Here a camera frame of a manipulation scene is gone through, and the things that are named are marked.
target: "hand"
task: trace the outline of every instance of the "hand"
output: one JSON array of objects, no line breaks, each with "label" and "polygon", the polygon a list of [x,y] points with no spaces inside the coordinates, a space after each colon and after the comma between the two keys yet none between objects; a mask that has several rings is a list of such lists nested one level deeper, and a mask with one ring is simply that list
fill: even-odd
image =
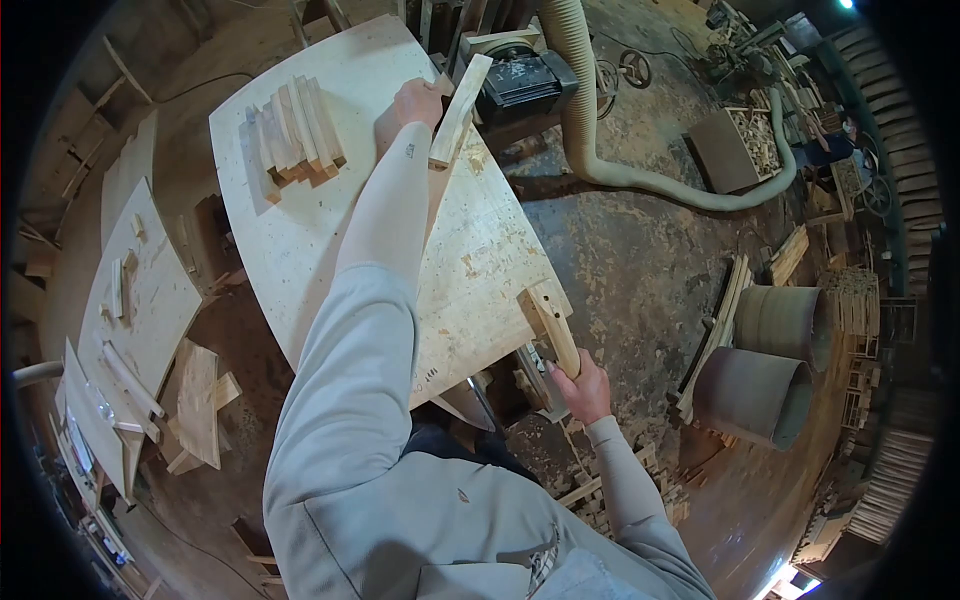
[{"label": "hand", "polygon": [[440,90],[423,78],[410,80],[394,95],[394,114],[401,129],[420,121],[433,131],[444,115],[444,107],[440,104]]},{"label": "hand", "polygon": [[580,375],[573,381],[551,362],[547,362],[550,376],[557,383],[566,400],[570,414],[584,426],[608,417],[610,412],[610,380],[607,372],[593,364],[590,353],[577,348],[580,353]]}]

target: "cylindrical drum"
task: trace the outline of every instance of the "cylindrical drum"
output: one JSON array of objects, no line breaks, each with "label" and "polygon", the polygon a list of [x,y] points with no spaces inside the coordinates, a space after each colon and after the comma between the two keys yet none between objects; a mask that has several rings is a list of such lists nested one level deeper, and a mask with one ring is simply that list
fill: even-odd
[{"label": "cylindrical drum", "polygon": [[748,287],[740,294],[733,326],[737,348],[803,360],[814,371],[830,362],[829,299],[818,287]]},{"label": "cylindrical drum", "polygon": [[717,348],[693,387],[693,417],[710,429],[788,449],[806,422],[813,381],[805,362]]}]

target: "metal wheel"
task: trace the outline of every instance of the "metal wheel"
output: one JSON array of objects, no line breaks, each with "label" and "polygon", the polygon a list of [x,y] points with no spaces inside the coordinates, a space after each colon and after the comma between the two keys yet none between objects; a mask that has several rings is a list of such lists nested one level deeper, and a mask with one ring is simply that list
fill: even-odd
[{"label": "metal wheel", "polygon": [[858,200],[863,202],[864,207],[874,213],[881,219],[890,213],[890,207],[893,204],[893,194],[890,192],[890,184],[883,177],[876,176],[870,182],[867,189],[857,196]]},{"label": "metal wheel", "polygon": [[646,57],[633,48],[623,51],[620,55],[620,71],[623,79],[636,89],[645,89],[650,86],[653,71]]}]

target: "flexible dust hose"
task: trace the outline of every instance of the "flexible dust hose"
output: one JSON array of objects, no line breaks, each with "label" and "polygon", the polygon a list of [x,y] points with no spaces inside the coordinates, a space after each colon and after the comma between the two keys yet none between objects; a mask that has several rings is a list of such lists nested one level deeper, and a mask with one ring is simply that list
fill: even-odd
[{"label": "flexible dust hose", "polygon": [[564,109],[561,120],[566,161],[580,178],[610,187],[638,187],[704,210],[731,212],[765,203],[789,187],[797,177],[797,162],[783,135],[780,93],[773,87],[767,88],[767,94],[770,97],[774,139],[783,169],[742,196],[711,194],[660,173],[601,160],[596,154],[596,67],[581,0],[543,0],[540,24],[547,47],[566,60],[580,83]]}]

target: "workbench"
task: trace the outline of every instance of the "workbench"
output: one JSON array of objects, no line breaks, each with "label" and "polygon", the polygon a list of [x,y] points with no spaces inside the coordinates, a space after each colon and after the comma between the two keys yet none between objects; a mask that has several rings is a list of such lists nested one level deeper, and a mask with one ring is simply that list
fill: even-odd
[{"label": "workbench", "polygon": [[[292,76],[317,78],[347,163],[264,199],[248,108],[262,108]],[[237,248],[263,314],[294,371],[333,278],[357,197],[375,166],[373,123],[413,78],[436,71],[403,23],[384,15],[328,37],[245,85],[210,115],[217,176]],[[557,280],[543,246],[470,125],[420,269],[420,354],[414,408],[482,371],[542,331],[525,288]],[[431,184],[436,172],[431,173]],[[564,317],[572,309],[557,285]]]}]

